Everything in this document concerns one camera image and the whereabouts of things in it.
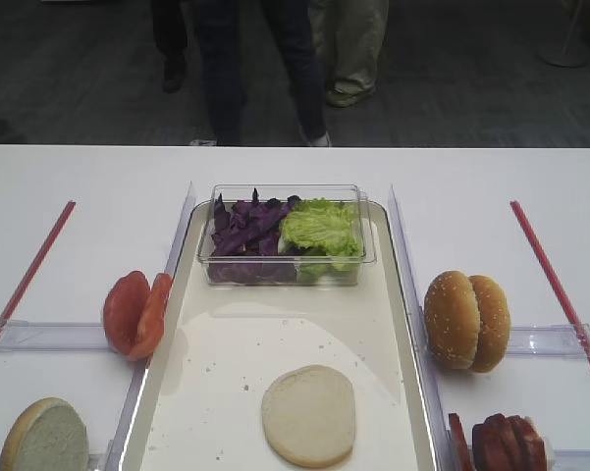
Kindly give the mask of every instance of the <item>floor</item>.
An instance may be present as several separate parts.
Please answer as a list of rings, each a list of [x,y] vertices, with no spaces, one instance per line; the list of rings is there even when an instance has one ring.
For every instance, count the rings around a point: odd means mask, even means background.
[[[300,145],[279,56],[241,0],[246,145]],[[378,92],[327,109],[337,146],[590,147],[589,66],[558,47],[557,0],[391,0]],[[146,1],[0,0],[0,142],[188,145],[209,138],[195,45],[184,88],[160,91]]]

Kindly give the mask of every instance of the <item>red straw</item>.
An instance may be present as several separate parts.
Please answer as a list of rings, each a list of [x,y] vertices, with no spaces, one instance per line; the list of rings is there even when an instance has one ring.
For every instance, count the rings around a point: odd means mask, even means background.
[[[530,221],[528,221],[528,218],[526,218],[526,215],[521,209],[521,205],[519,204],[519,202],[512,201],[510,203],[510,207],[514,212],[514,215],[517,217],[517,221],[519,221],[521,228],[525,232],[526,237],[528,238],[528,241],[532,246],[532,250],[534,250],[535,255],[539,259],[539,263],[541,264],[541,267],[543,268],[546,277],[548,277],[548,281],[550,282],[552,290],[554,291],[555,295],[557,296],[557,299],[559,300],[559,303],[561,304],[561,307],[563,308],[565,316],[567,316],[567,320],[570,324],[574,326],[574,329],[578,333],[580,343],[587,352],[587,359],[589,360],[590,364],[589,340],[587,339],[587,336],[584,333],[584,329],[582,327],[580,319],[578,318],[578,315],[576,314],[576,311],[574,310],[573,306],[571,305],[571,302],[569,301],[569,298],[567,297],[567,294],[565,293],[563,285],[561,285],[561,282],[559,281],[559,277],[557,277],[557,273],[554,271],[554,268],[552,268],[552,264],[550,263],[550,260],[548,260],[546,252],[543,251],[543,247],[541,246],[541,243],[539,242],[537,236],[534,234],[532,226],[530,226]]]
[[[59,219],[57,219],[57,222],[52,227],[52,230],[48,234],[48,237],[39,248],[39,251],[35,255],[35,258],[32,259],[32,262],[30,263],[27,272],[24,274],[24,277],[22,278],[20,284],[11,296],[11,299],[9,299],[9,302],[7,302],[7,305],[2,311],[2,314],[0,314],[0,333],[2,332],[2,328],[4,327],[5,322],[11,319],[11,316],[13,315],[13,312],[16,310],[16,307],[18,307],[18,304],[20,303],[22,296],[24,296],[24,293],[27,290],[28,285],[32,280],[32,277],[34,277],[35,273],[37,273],[37,270],[39,269],[41,262],[46,257],[46,254],[50,250],[50,247],[59,235],[59,232],[65,226],[66,221],[68,221],[68,218],[70,217],[72,210],[75,209],[76,205],[77,203],[74,201],[68,201],[68,203],[66,203],[66,207],[63,208],[63,211],[59,215]]]

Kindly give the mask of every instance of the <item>red tomato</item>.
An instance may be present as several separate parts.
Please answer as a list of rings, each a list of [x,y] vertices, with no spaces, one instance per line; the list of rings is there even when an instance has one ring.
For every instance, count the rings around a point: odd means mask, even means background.
[[[135,344],[127,355],[130,360],[138,360],[150,355],[164,337],[164,312],[172,285],[173,279],[166,273],[160,273],[155,278],[153,289],[137,324]]]
[[[153,283],[139,271],[130,272],[109,291],[103,308],[107,340],[129,360],[149,356],[164,336],[164,312],[172,278],[159,274]]]

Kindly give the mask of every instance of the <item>person's leg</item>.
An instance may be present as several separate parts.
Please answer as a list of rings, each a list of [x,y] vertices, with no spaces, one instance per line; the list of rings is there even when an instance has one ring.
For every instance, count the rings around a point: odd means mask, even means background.
[[[388,18],[388,0],[345,0],[338,16],[335,95],[368,96],[375,90],[377,58]]]
[[[326,137],[323,78],[312,44],[308,0],[262,0],[262,8],[291,80],[296,113],[308,143]]]
[[[155,45],[166,57],[163,89],[172,93],[181,87],[186,74],[188,33],[180,0],[150,0],[150,13]]]
[[[325,86],[334,87],[336,69],[336,0],[310,0],[309,18],[312,25],[314,50],[323,67]]]
[[[203,91],[218,145],[241,145],[244,91],[240,75],[238,0],[192,0]]]

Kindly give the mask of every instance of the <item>bun half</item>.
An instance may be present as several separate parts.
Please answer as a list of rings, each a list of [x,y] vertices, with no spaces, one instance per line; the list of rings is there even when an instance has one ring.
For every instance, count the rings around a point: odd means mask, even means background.
[[[46,397],[16,420],[0,454],[0,471],[86,471],[85,425],[65,400]]]
[[[471,365],[476,373],[488,373],[504,358],[509,345],[510,314],[507,297],[489,277],[469,277],[480,311],[478,348]]]
[[[425,326],[430,349],[446,368],[465,370],[478,347],[480,313],[468,277],[458,271],[434,279],[425,295]]]
[[[351,454],[355,396],[349,379],[322,365],[279,377],[262,399],[269,445],[290,463],[324,468]]]

